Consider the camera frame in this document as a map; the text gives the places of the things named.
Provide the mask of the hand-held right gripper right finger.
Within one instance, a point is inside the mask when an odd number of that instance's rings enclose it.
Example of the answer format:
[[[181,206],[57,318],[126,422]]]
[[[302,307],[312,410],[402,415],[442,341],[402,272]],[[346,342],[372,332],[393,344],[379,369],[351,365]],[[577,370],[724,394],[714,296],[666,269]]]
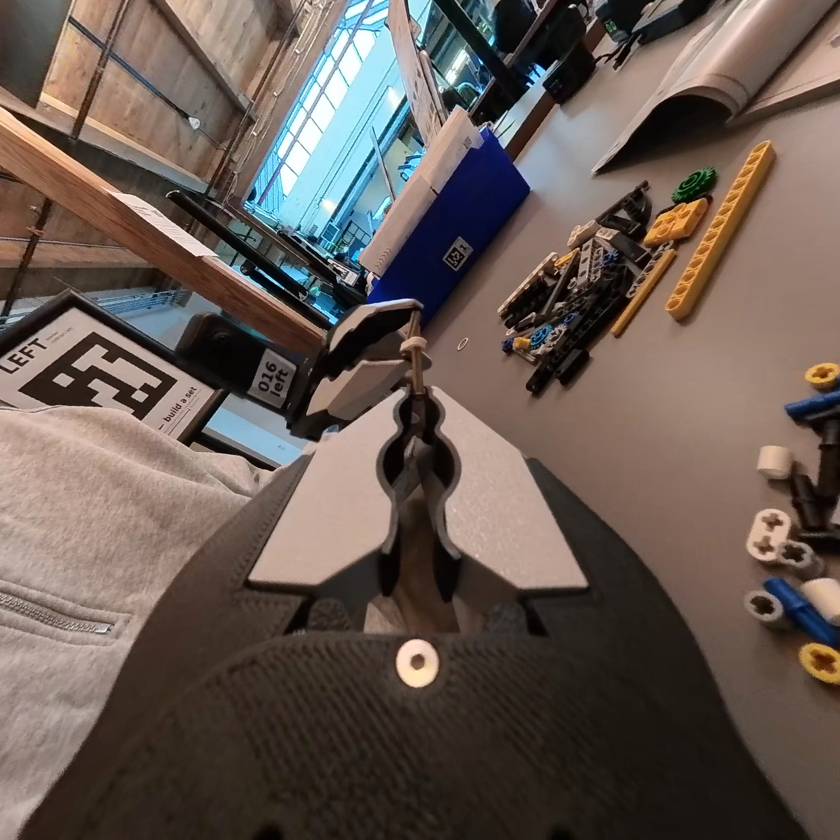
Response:
[[[441,389],[427,397],[423,491],[441,596],[585,592],[588,580],[522,452]]]

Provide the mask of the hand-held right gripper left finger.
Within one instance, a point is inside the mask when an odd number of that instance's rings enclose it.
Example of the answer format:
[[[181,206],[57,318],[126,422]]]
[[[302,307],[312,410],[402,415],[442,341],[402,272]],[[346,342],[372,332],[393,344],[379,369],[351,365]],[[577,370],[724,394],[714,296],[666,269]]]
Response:
[[[399,390],[317,445],[248,586],[310,597],[393,593],[400,512],[420,485],[403,438],[412,415],[409,393]]]

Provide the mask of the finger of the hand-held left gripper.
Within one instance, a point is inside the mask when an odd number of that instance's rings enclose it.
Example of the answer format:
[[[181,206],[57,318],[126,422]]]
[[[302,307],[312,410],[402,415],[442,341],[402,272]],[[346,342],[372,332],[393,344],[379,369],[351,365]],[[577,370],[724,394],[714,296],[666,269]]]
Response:
[[[411,378],[412,364],[407,357],[362,359],[339,373],[328,373],[317,361],[308,374],[311,395],[305,407],[305,420],[315,422],[332,417],[334,422],[350,422]]]
[[[364,303],[352,308],[327,333],[325,370],[348,370],[375,344],[406,326],[424,305],[413,298]]]

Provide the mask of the tan lego axle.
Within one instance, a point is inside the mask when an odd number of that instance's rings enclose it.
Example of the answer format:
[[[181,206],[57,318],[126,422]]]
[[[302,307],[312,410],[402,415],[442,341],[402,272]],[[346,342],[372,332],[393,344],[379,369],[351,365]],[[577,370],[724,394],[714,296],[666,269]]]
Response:
[[[421,317],[422,313],[419,309],[412,312],[408,324],[408,338],[419,335],[422,336],[421,331]],[[424,353],[414,353],[409,356],[409,361],[412,366],[412,391],[415,396],[422,396],[425,391],[424,387]]]

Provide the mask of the thin yellow lego axle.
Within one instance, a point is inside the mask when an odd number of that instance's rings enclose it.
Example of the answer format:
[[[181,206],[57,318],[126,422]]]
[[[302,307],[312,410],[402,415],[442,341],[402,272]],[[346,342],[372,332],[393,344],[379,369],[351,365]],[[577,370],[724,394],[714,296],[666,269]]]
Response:
[[[637,311],[672,265],[676,256],[677,249],[675,247],[664,247],[657,251],[653,262],[648,265],[627,293],[627,304],[610,329],[610,334],[614,338],[617,339],[624,333],[629,323],[636,316]]]

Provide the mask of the pile of small lego pins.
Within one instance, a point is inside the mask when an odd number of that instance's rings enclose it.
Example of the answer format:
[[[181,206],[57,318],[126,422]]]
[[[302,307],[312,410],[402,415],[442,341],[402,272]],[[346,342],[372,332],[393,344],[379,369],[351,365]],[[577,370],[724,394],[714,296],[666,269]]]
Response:
[[[794,423],[816,435],[812,479],[785,447],[766,445],[756,466],[771,484],[786,485],[794,517],[778,508],[754,516],[745,549],[777,574],[742,599],[745,612],[771,631],[793,628],[805,637],[797,658],[826,686],[839,684],[839,367],[823,362],[805,372],[813,395],[784,405]]]

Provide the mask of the yellow lego plate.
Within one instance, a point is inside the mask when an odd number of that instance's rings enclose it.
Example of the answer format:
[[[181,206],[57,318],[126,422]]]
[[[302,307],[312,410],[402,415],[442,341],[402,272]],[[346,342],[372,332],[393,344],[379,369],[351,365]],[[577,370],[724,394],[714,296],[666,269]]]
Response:
[[[690,203],[680,203],[657,216],[645,235],[642,245],[655,249],[669,242],[678,242],[691,236],[706,215],[708,197],[702,196]]]

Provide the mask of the long yellow lego beam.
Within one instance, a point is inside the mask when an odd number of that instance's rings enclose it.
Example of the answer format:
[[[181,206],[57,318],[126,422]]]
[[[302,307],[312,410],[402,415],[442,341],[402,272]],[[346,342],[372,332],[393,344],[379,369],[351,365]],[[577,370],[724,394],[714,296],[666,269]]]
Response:
[[[673,320],[682,322],[694,310],[718,262],[767,181],[775,159],[776,149],[771,140],[758,143],[750,151],[667,299],[665,310]]]

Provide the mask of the lego instruction booklet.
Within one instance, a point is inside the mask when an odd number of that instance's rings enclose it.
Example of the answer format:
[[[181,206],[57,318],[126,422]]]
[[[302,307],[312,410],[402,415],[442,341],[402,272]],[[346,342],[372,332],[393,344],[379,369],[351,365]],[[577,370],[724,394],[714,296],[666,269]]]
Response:
[[[740,116],[836,5],[738,2],[688,42],[591,173],[599,175],[659,139]]]

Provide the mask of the paper label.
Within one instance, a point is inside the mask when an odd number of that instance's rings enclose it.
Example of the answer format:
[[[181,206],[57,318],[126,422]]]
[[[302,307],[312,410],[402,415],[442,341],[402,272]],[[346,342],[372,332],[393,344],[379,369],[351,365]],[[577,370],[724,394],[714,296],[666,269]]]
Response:
[[[136,215],[150,223],[156,230],[171,240],[171,242],[183,247],[191,256],[201,259],[213,259],[217,263],[222,261],[210,248],[174,224],[159,209],[147,203],[144,199],[130,193],[110,191],[110,194],[119,200],[122,205],[125,205]]]

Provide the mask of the blue storage bin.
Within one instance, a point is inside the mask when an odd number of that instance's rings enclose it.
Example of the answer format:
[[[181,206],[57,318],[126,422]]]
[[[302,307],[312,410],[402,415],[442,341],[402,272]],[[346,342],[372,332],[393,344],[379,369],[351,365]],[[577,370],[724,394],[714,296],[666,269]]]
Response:
[[[373,285],[368,303],[415,299],[427,325],[530,194],[490,128],[466,153],[401,250]]]

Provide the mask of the white envelopes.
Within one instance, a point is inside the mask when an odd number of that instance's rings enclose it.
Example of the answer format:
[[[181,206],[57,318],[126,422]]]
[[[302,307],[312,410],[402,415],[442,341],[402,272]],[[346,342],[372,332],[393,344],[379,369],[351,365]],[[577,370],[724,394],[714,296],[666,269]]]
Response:
[[[456,106],[426,147],[415,172],[397,195],[371,242],[360,253],[360,264],[382,278],[394,258],[443,191],[467,153],[483,144],[468,112]]]

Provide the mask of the wooden pillar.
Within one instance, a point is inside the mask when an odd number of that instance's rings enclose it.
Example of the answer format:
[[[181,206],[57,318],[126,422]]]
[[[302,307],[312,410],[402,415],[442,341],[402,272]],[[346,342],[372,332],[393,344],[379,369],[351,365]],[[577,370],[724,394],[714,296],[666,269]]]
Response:
[[[223,261],[173,243],[114,198],[110,184],[1,109],[2,167],[131,253],[287,350],[312,354],[324,331]]]

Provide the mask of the person's grey sweater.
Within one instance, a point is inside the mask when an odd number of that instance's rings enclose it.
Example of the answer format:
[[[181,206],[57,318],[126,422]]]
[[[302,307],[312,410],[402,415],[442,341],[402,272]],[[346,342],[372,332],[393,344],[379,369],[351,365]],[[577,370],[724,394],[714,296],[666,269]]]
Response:
[[[336,638],[248,578],[318,452],[264,471],[120,410],[2,409],[2,838],[317,836]]]

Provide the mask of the black power bank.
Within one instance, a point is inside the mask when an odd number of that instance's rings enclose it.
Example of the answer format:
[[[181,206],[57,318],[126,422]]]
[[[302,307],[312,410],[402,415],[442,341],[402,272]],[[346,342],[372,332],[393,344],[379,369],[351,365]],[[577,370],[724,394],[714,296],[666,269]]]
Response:
[[[596,1],[593,12],[611,41],[620,46],[631,38],[647,4],[648,1]]]

